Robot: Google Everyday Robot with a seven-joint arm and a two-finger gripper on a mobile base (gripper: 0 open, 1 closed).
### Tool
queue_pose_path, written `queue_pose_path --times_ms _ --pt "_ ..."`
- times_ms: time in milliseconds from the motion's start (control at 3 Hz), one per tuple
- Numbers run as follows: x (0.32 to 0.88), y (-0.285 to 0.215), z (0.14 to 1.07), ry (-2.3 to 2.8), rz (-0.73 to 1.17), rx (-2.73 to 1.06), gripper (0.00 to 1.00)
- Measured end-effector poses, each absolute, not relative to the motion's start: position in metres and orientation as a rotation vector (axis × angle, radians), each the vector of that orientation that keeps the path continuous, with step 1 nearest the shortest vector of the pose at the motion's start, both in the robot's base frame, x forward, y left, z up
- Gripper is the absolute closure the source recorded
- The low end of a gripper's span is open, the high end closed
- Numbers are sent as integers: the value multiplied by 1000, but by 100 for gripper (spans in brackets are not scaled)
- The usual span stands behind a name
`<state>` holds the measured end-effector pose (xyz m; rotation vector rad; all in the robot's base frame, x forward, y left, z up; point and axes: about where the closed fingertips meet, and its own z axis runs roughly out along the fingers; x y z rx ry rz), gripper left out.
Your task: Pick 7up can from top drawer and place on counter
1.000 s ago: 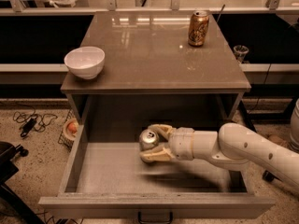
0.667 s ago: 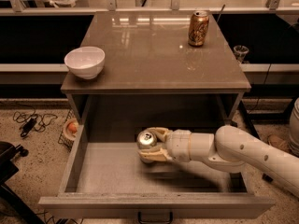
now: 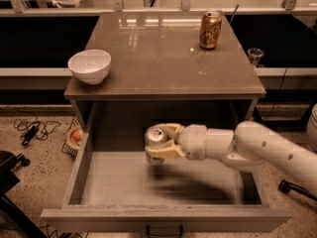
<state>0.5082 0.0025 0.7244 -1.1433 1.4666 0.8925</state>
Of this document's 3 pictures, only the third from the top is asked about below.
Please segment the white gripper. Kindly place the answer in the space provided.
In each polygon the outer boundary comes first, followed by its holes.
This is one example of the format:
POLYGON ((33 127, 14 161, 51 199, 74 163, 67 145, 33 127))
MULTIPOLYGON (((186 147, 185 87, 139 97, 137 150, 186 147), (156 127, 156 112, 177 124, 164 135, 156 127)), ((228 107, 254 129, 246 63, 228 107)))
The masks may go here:
POLYGON ((206 159, 205 145, 207 128, 204 125, 189 125, 183 127, 178 123, 156 124, 155 128, 164 131, 173 140, 162 144, 146 146, 146 153, 156 159, 177 159, 186 157, 189 160, 203 161, 206 159))

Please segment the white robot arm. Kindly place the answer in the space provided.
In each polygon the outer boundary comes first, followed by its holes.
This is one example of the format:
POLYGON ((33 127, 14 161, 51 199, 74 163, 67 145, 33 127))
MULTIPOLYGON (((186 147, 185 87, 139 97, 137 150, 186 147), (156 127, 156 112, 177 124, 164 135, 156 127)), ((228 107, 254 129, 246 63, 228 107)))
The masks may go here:
POLYGON ((211 159, 247 173, 268 162, 317 196, 316 154, 252 120, 239 123, 234 130, 195 124, 156 124, 145 134, 145 152, 154 165, 166 159, 211 159))

